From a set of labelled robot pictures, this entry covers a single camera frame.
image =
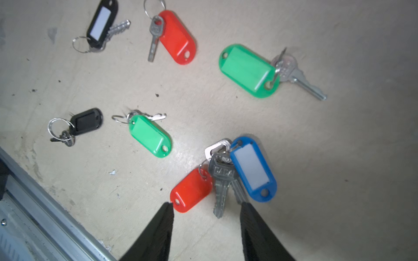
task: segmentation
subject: metal key ring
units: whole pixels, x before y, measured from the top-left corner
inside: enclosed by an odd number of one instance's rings
[[[78,40],[78,39],[87,39],[87,40],[90,40],[90,38],[89,37],[87,37],[87,36],[77,36],[76,38],[74,38],[73,39],[73,48],[74,48],[74,50],[76,50],[77,52],[79,52],[79,53],[91,53],[92,51],[91,50],[88,50],[88,51],[80,51],[80,50],[77,50],[77,48],[74,46],[74,43]]]
[[[200,166],[199,166],[199,169],[198,169],[198,171],[199,171],[199,175],[204,179],[204,180],[206,180],[208,177],[206,176],[206,175],[203,175],[201,172],[200,172],[200,168],[202,167],[202,165],[203,165],[203,163],[205,163],[206,161],[208,161],[207,159],[205,159],[201,164],[200,164]]]
[[[117,118],[122,118],[122,119],[125,119],[125,120],[126,120],[126,122],[121,122],[121,121],[120,121],[120,120],[118,120]],[[128,122],[128,118],[127,118],[127,117],[125,117],[125,116],[113,115],[113,116],[112,116],[112,120],[114,120],[115,122],[123,123],[123,124],[129,124],[129,122]]]
[[[67,140],[71,140],[71,137],[69,137],[68,139],[60,139],[59,137],[57,137],[57,136],[56,136],[56,135],[52,132],[52,124],[53,124],[54,122],[58,121],[58,120],[65,121],[65,122],[68,124],[68,126],[75,128],[75,127],[74,127],[74,125],[73,125],[70,121],[67,121],[66,119],[63,119],[63,118],[53,118],[53,119],[52,119],[52,120],[50,120],[50,121],[49,121],[49,123],[48,123],[48,132],[49,132],[49,134],[50,134],[52,137],[54,137],[54,138],[56,138],[57,140],[60,140],[60,141],[62,141],[62,142],[67,141]]]
[[[144,11],[145,11],[145,14],[150,18],[150,19],[152,19],[152,17],[150,17],[150,15],[148,14],[148,12],[147,12],[147,9],[145,8],[145,3],[147,2],[147,0],[144,0]],[[164,1],[164,0],[160,0],[160,2],[161,2],[161,4],[163,5],[163,8],[164,8],[164,11],[166,10],[166,2]]]

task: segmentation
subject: green key tag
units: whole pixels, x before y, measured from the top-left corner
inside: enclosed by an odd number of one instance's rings
[[[257,98],[269,97],[279,86],[276,68],[239,44],[226,47],[219,56],[219,69]]]
[[[171,151],[171,140],[155,122],[143,115],[129,118],[129,132],[135,140],[158,158],[164,158]]]

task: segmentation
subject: blue key tag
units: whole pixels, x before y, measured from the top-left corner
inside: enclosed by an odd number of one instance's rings
[[[231,144],[230,157],[251,198],[270,201],[277,191],[277,182],[257,143],[249,137],[239,137]]]

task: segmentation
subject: concrete floor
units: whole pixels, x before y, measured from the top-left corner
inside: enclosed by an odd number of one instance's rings
[[[141,0],[119,0],[116,22],[132,25],[104,52],[74,51],[97,4],[0,0],[0,146],[116,258],[207,146],[248,133],[279,186],[253,204],[298,261],[418,260],[416,1],[166,0],[197,39],[186,66],[162,45],[147,62]],[[267,59],[287,46],[329,99],[288,83],[254,98],[218,68],[232,43]],[[71,148],[49,142],[50,119],[92,107],[104,114],[99,130]],[[167,114],[168,157],[111,120],[128,108]],[[218,220],[214,200],[176,213],[170,260],[243,260],[240,206],[230,190]]]

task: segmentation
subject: red key tag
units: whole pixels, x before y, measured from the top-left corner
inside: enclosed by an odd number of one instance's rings
[[[160,15],[165,23],[164,34],[160,42],[178,64],[190,63],[196,54],[196,44],[177,16],[170,10],[164,10]]]
[[[170,193],[173,207],[180,213],[185,213],[204,199],[212,191],[212,177],[204,169],[192,170]]]

